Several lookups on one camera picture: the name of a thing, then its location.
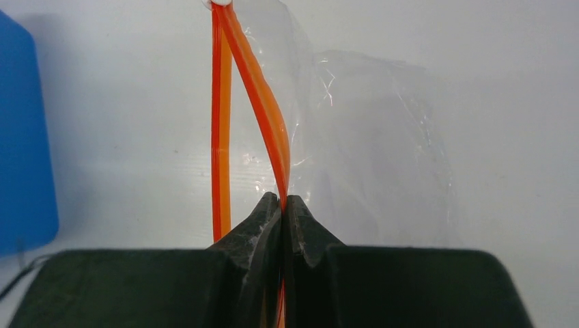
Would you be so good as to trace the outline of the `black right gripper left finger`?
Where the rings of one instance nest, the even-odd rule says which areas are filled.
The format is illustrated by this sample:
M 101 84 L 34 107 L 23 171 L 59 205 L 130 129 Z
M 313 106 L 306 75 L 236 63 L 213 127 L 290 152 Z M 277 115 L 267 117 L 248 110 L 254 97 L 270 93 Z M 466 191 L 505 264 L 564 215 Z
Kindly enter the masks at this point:
M 11 327 L 276 327 L 281 211 L 265 193 L 206 249 L 78 249 L 42 266 Z

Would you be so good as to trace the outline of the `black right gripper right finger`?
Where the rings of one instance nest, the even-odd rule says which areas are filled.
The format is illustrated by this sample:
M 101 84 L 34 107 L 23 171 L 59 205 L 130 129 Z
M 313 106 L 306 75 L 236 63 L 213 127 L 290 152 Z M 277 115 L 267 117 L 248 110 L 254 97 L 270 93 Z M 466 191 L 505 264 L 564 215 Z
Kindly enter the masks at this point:
M 287 327 L 531 327 L 503 264 L 469 249 L 348 246 L 291 195 Z

